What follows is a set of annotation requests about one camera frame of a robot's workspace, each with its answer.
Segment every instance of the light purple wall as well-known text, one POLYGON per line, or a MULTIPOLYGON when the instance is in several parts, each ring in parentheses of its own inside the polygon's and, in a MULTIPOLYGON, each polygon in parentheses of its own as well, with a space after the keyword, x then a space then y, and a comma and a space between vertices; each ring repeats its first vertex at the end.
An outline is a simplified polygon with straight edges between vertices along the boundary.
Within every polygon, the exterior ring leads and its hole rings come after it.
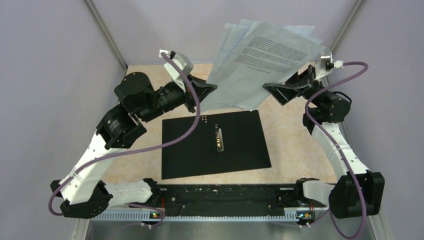
POLYGON ((50 182, 82 155, 122 76, 82 0, 0 1, 0 239, 69 239, 75 220, 50 215, 50 182))
MULTIPOLYGON (((424 1, 367 1, 336 53, 369 70, 339 88, 352 99, 346 125, 354 150, 386 180, 383 209, 394 239, 423 239, 424 1)), ((331 74, 334 82, 356 72, 331 74)))
POLYGON ((225 23, 241 19, 277 25, 315 25, 330 46, 354 0, 93 0, 129 65, 158 64, 159 49, 212 63, 225 23))

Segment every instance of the stack of paper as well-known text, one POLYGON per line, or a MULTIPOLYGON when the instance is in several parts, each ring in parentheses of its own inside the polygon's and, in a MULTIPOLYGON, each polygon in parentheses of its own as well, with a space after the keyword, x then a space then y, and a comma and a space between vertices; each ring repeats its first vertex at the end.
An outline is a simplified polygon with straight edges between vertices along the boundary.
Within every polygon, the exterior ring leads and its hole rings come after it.
POLYGON ((314 26, 277 26, 242 20, 225 24, 207 83, 218 88, 201 103, 202 112, 256 109, 269 93, 266 83, 284 83, 325 47, 310 37, 314 26))

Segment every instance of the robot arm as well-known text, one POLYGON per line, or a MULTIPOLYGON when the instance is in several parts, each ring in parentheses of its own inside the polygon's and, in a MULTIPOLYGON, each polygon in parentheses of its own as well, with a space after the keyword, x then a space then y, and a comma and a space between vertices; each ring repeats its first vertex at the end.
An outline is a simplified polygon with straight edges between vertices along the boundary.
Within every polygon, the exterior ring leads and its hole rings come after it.
MULTIPOLYGON (((333 62, 331 54, 321 57, 316 68, 310 65, 300 75, 293 75, 286 83, 265 84, 267 90, 281 105, 287 104, 296 97, 311 98, 313 94, 324 86, 317 79, 325 76, 332 68, 342 67, 343 62, 333 62)), ((351 99, 342 92, 325 91, 312 100, 316 105, 308 108, 309 113, 317 122, 336 140, 334 144, 330 138, 316 126, 307 116, 303 115, 303 125, 315 138, 324 150, 337 177, 337 184, 327 184, 316 178, 302 178, 296 182, 295 192, 305 201, 315 200, 329 206, 336 218, 351 218, 361 216, 361 203, 358 191, 349 170, 339 152, 341 149, 346 156, 361 187, 365 199, 366 214, 379 213, 383 196, 385 180, 381 173, 371 172, 351 149, 342 135, 338 123, 344 121, 351 108, 351 99)))
MULTIPOLYGON (((206 81, 189 74, 193 64, 186 56, 173 51, 162 52, 169 55, 188 75, 199 101, 217 88, 216 85, 207 84, 206 81)), ((156 91, 148 76, 142 72, 125 76, 121 84, 114 89, 119 99, 118 105, 104 115, 88 148, 69 175, 62 180, 53 181, 50 185, 52 191, 55 191, 68 177, 73 177, 56 195, 64 199, 60 205, 64 217, 89 219, 116 205, 158 200, 160 189, 151 178, 120 184, 101 181, 116 157, 98 161, 79 173, 76 173, 76 169, 93 159, 129 149, 137 138, 147 132, 142 122, 149 122, 182 104, 189 112, 196 111, 193 96, 186 90, 187 86, 182 77, 169 63, 165 64, 165 68, 173 81, 156 91)))

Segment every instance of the purple cable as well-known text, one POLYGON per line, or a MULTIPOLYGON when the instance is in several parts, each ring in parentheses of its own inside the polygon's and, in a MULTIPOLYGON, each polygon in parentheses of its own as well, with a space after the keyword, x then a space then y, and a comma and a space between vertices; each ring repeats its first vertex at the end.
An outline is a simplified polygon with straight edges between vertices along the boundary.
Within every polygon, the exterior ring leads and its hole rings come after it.
MULTIPOLYGON (((137 150, 131 150, 131 151, 117 152, 117 153, 107 154, 107 155, 95 158, 91 161, 86 162, 85 164, 83 164, 79 168, 77 168, 75 170, 76 174, 80 173, 86 167, 88 167, 92 164, 98 163, 100 161, 106 160, 106 159, 115 158, 115 157, 119 157, 119 156, 125 156, 125 155, 131 155, 131 154, 140 154, 140 153, 145 153, 145 152, 149 152, 149 151, 153 151, 153 150, 157 150, 157 149, 161 149, 161 148, 171 146, 171 145, 176 144, 176 143, 180 142, 181 140, 185 139, 187 136, 189 136, 195 130, 195 128, 197 127, 197 125, 199 123, 200 112, 201 112, 200 101, 199 101, 199 98, 196 94, 196 91, 193 88, 192 84, 190 83, 190 80, 187 78, 186 74, 164 52, 161 53, 161 56, 169 64, 171 64, 171 66, 173 66, 175 68, 175 70, 183 77, 183 80, 184 80, 185 84, 187 85, 188 90, 190 91, 191 95, 193 96, 194 102, 196 103, 196 107, 197 107, 196 108, 196 117, 194 118, 194 121, 193 121, 193 124, 191 125, 191 127, 183 135, 181 135, 179 138, 174 139, 174 140, 169 141, 169 142, 166 142, 166 143, 163 143, 161 145, 151 146, 151 147, 147 147, 147 148, 143 148, 143 149, 137 149, 137 150)), ((51 214, 53 214, 55 216, 63 216, 63 213, 56 212, 53 209, 53 200, 55 199, 55 196, 64 188, 64 186, 66 186, 70 181, 72 181, 72 179, 74 179, 74 177, 72 177, 72 176, 68 177, 50 196, 50 199, 48 200, 48 210, 50 211, 51 214)))
POLYGON ((356 190, 358 192, 359 195, 359 200, 360 200, 360 206, 361 206, 361 221, 360 221, 360 225, 358 230, 356 231, 356 233, 352 236, 346 236, 339 228, 339 226, 337 226, 336 223, 336 219, 333 216, 333 213, 331 211, 329 211, 330 213, 330 217, 331 217, 331 221, 334 224, 335 229, 337 230, 337 232, 345 239, 356 239, 357 237, 359 237, 362 233, 362 231, 364 230, 365 227, 365 222, 366 222, 366 217, 367 217, 367 210, 366 210, 366 206, 365 206, 365 199, 364 199, 364 195, 361 191, 361 186, 359 185, 358 179, 355 176, 354 171, 352 170, 351 166, 349 165, 349 161, 346 158, 345 154, 343 153, 343 150, 340 149, 339 144, 337 143, 337 141, 331 136, 331 134, 329 132, 327 132, 323 126, 321 126, 321 124, 319 124, 309 113, 309 104, 312 102, 312 100, 314 100, 317 96, 319 96, 320 94, 322 94, 323 92, 332 89, 334 87, 337 87, 341 84, 344 84, 346 82, 349 82, 350 80, 353 80, 359 76, 361 76, 363 73, 365 73, 368 70, 368 64, 366 64, 365 62, 362 61, 351 61, 351 62, 345 62, 343 63, 343 66, 350 66, 350 65, 361 65, 363 66, 363 69, 361 69, 359 72, 353 74, 352 76, 346 77, 343 80, 340 80, 338 82, 335 82, 333 84, 330 84, 327 87, 324 87, 323 89, 317 91, 315 94, 313 94, 308 101, 305 104, 305 113, 307 115, 307 117, 317 126, 319 127, 319 129, 321 129, 322 132, 324 132, 324 134, 331 140, 331 142, 338 148, 338 152, 341 155, 341 158, 343 159, 344 164, 346 165, 347 169, 349 170, 349 174, 353 179, 353 182, 355 184, 356 190))
MULTIPOLYGON (((154 224, 154 225, 151 225, 151 228, 156 228, 157 226, 159 226, 159 225, 161 225, 163 222, 164 222, 164 219, 165 219, 165 217, 166 217, 166 214, 165 214, 165 211, 162 211, 161 209, 159 209, 159 208, 155 208, 155 207, 151 207, 151 206, 146 206, 146 205, 141 205, 141 204, 136 204, 136 203, 128 203, 127 204, 128 206, 131 206, 131 207, 136 207, 136 208, 143 208, 143 209, 150 209, 150 210, 154 210, 154 211, 157 211, 157 212, 160 212, 161 214, 163 214, 163 216, 162 216, 162 218, 160 219, 160 221, 159 222, 157 222, 156 224, 154 224)), ((132 227, 132 226, 141 226, 141 224, 139 223, 139 222, 131 222, 131 223, 128 223, 128 224, 126 224, 125 226, 123 226, 123 227, 121 227, 121 228, 119 228, 118 230, 116 230, 114 233, 112 233, 111 235, 109 235, 107 238, 106 238, 106 240, 109 240, 111 237, 113 237, 115 234, 117 234, 118 232, 120 232, 120 231, 122 231, 122 230, 124 230, 124 229, 126 229, 126 228, 129 228, 129 227, 132 227)))

